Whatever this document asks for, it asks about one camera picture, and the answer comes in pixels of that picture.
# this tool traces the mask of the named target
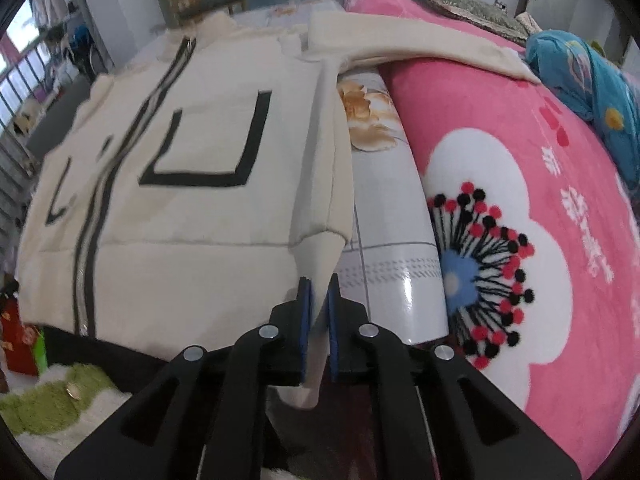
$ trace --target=blue flower center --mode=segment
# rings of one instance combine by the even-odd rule
[[[448,249],[442,255],[440,267],[449,316],[478,301],[478,290],[474,283],[479,271],[478,262]]]

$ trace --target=yellow spot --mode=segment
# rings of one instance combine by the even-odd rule
[[[604,116],[604,120],[607,126],[612,130],[621,131],[625,127],[625,119],[622,114],[615,108],[607,108],[607,113]]]

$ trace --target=red bag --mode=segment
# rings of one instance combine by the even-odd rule
[[[6,355],[7,368],[19,374],[37,376],[33,346],[38,338],[38,330],[33,325],[23,325],[20,322],[18,301],[15,298],[6,300],[0,323],[3,339],[0,346]]]

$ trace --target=pink blanket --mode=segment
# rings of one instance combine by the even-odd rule
[[[411,0],[346,8],[518,49]],[[444,60],[381,72],[422,177],[459,351],[588,478],[640,399],[640,235],[612,161],[543,86]]]

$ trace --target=jacket zipper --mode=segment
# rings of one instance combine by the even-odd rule
[[[114,157],[102,170],[89,202],[86,219],[76,244],[74,259],[74,331],[76,335],[95,337],[94,272],[97,247],[104,228],[113,184],[122,163],[145,134],[162,106],[167,93],[191,60],[195,38],[184,38],[171,66],[156,88],[142,103]]]

